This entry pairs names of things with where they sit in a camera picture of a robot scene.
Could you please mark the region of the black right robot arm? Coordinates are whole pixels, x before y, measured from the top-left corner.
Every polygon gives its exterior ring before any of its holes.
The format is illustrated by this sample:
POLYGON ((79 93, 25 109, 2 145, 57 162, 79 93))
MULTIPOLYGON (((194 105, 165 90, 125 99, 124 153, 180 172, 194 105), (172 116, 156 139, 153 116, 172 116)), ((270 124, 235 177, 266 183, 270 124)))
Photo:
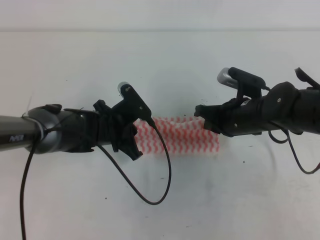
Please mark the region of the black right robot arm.
POLYGON ((259 76, 226 67, 217 80, 236 89, 236 97, 221 105, 197 105, 194 116, 204 119, 204 129, 227 137, 281 129, 319 134, 320 85, 301 68, 294 71, 308 88, 297 89, 287 81, 269 88, 259 76))

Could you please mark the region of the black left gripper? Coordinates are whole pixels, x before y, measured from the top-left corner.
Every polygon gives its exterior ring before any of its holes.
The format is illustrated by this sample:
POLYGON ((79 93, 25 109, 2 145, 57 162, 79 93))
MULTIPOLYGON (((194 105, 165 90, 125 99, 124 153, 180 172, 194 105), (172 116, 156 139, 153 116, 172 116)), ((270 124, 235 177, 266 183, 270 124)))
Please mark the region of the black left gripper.
POLYGON ((100 145, 111 144, 114 152, 122 151, 133 161, 139 159, 142 152, 135 141, 138 130, 134 123, 124 123, 104 100, 98 100, 93 107, 99 114, 97 142, 100 145))

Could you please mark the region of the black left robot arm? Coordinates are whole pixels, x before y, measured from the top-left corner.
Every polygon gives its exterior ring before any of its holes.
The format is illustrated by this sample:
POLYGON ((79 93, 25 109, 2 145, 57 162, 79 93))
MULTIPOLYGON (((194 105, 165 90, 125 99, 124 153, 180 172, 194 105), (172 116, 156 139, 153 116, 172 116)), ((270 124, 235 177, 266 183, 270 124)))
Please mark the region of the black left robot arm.
POLYGON ((21 117, 1 116, 0 149, 35 149, 35 154, 91 153, 98 145, 111 145, 114 152, 121 151, 133 161, 141 157, 133 121, 125 122, 103 100, 93 107, 90 111, 46 104, 21 117))

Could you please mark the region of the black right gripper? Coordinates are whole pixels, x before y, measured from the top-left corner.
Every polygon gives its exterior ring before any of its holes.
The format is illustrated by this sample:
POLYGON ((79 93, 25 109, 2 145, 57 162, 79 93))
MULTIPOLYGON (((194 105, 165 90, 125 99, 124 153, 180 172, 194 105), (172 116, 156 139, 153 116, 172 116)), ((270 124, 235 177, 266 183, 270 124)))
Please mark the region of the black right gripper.
POLYGON ((203 128, 227 137, 260 135, 275 129, 270 123, 274 116, 271 113, 275 109, 274 97, 251 99, 246 104, 235 102, 233 99, 222 105, 197 105, 194 116, 213 118, 217 114, 217 119, 213 121, 205 119, 203 128))

